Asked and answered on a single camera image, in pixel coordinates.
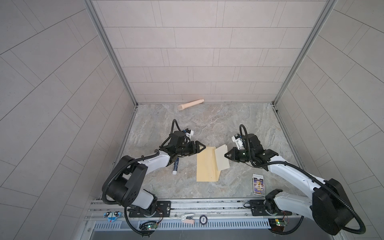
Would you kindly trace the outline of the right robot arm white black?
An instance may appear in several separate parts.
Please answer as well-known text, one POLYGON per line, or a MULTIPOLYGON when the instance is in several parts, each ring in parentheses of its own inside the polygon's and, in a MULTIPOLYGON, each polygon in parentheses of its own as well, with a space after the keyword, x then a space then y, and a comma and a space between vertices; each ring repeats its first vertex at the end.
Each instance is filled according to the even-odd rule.
POLYGON ((264 169, 290 182, 304 196, 291 195, 275 189, 265 196, 264 210, 271 216, 291 212, 313 220, 329 235, 341 230, 354 234, 365 232, 343 186, 336 180, 316 177, 293 165, 273 150, 265 150, 254 134, 237 134, 236 144, 224 156, 236 163, 249 163, 251 167, 264 169))

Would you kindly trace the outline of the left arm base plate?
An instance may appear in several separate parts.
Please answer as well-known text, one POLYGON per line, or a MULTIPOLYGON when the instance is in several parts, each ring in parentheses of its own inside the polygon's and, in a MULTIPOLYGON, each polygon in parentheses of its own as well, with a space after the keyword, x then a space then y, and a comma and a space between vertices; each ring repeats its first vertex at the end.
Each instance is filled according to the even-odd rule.
POLYGON ((171 201, 157 201, 156 204, 151 204, 148 209, 134 207, 128 209, 130 218, 160 218, 169 217, 171 210, 171 201))

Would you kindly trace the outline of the yellow manila envelope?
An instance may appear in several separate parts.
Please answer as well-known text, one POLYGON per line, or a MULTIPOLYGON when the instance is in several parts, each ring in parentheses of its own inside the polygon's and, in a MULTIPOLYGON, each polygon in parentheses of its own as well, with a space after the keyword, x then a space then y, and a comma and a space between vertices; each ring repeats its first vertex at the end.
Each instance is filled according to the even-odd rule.
POLYGON ((218 170, 215 147, 206 147, 197 154, 197 182, 217 182, 221 171, 218 170))

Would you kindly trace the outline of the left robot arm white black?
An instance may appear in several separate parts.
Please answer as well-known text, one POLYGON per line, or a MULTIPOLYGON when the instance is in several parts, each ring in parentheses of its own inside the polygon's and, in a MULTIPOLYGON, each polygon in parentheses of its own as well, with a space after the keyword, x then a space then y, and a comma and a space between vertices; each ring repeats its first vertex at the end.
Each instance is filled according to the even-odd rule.
POLYGON ((178 158, 189 157, 206 149, 199 141, 191 141, 190 133, 175 131, 155 153, 134 159, 124 156, 112 170, 102 186, 102 201, 107 205, 139 207, 155 211, 157 197, 142 189, 147 174, 173 164, 178 158))

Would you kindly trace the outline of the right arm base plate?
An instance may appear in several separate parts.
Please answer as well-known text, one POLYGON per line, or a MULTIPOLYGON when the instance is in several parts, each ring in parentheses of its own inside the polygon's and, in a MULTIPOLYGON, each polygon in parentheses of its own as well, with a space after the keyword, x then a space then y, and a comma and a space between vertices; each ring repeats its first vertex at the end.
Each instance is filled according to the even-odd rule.
POLYGON ((249 200, 245 202, 243 206, 246 209, 250 209, 254 217, 292 215, 291 212, 281 211, 275 204, 271 204, 267 200, 249 200))

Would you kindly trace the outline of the cream letter paper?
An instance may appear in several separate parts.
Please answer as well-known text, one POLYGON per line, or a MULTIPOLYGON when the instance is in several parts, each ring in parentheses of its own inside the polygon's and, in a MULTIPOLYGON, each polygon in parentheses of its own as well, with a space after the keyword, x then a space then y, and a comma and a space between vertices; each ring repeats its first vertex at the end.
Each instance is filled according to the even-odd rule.
POLYGON ((230 167, 229 160, 225 157, 225 154, 227 152, 228 152, 227 145, 222 145, 215 149, 215 158, 216 158, 218 171, 223 171, 230 167))

